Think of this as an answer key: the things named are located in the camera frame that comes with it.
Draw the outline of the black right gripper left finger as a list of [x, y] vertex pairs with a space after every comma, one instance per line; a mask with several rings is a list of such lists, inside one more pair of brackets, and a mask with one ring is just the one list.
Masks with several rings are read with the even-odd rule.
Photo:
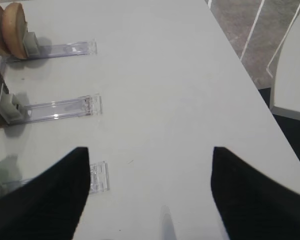
[[87, 147], [0, 198], [0, 240], [71, 240], [91, 185]]

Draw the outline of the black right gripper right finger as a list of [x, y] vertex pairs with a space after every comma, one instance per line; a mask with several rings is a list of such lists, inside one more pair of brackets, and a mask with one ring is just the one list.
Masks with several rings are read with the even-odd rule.
[[300, 240], [300, 194], [225, 147], [215, 147], [210, 187], [231, 240]]

